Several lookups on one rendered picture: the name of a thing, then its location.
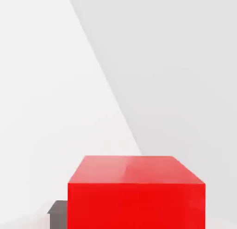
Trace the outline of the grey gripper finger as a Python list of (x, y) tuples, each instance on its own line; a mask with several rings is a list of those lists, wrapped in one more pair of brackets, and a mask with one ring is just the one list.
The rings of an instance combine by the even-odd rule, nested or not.
[(67, 201), (57, 200), (48, 211), (50, 229), (67, 229)]

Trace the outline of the small red cube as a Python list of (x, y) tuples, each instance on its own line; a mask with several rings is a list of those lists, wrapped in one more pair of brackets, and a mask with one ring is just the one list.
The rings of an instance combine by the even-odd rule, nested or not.
[(172, 156), (85, 156), (67, 229), (205, 229), (206, 185)]

